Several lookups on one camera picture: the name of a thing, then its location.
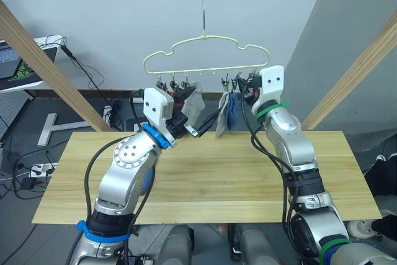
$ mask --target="blue sock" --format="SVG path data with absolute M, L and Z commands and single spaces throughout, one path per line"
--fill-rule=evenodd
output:
M 234 127 L 237 124 L 237 114 L 236 114 L 237 101 L 238 101 L 237 94 L 235 92 L 232 92 L 230 94 L 230 104 L 229 104 L 227 121 L 226 121 L 228 130 L 234 129 Z

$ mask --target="power strip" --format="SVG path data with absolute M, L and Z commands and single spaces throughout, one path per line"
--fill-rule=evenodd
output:
M 54 168 L 58 166 L 58 163 L 52 163 L 54 165 Z M 51 177 L 54 172 L 51 174 L 46 175 L 47 170 L 52 169 L 52 165 L 47 163 L 47 164 L 34 164 L 32 166 L 32 170 L 30 171 L 30 177 L 35 177 L 35 178 L 46 178 L 46 177 Z

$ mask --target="laptop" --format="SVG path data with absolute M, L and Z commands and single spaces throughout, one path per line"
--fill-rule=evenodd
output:
M 18 68 L 20 57 L 0 38 L 0 79 L 12 77 Z

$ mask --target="white cloth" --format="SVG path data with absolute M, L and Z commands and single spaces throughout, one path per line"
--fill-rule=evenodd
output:
M 225 131 L 226 129 L 226 114 L 227 114 L 227 107 L 229 104 L 229 93 L 225 91 L 222 94 L 221 99 L 219 100 L 219 106 L 218 108 L 221 109 L 221 112 L 218 115 L 218 124 L 216 126 L 215 130 L 215 136 L 217 138 L 220 137 L 220 135 Z
M 192 81 L 191 86 L 195 86 L 196 89 L 193 93 L 185 100 L 185 104 L 182 108 L 182 113 L 187 116 L 187 123 L 193 126 L 201 111 L 204 110 L 205 104 L 203 101 L 203 88 L 201 82 Z

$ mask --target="white desk leg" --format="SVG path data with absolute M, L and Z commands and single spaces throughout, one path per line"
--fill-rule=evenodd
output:
M 79 128 L 79 127 L 89 127 L 89 123 L 86 121 L 80 122 L 73 122 L 71 124 L 58 124 L 54 125 L 55 120 L 57 118 L 57 113 L 49 113 L 47 119 L 44 123 L 44 127 L 40 138 L 38 139 L 37 146 L 47 146 L 48 141 L 51 137 L 51 133 L 57 130 L 70 130 L 72 128 Z

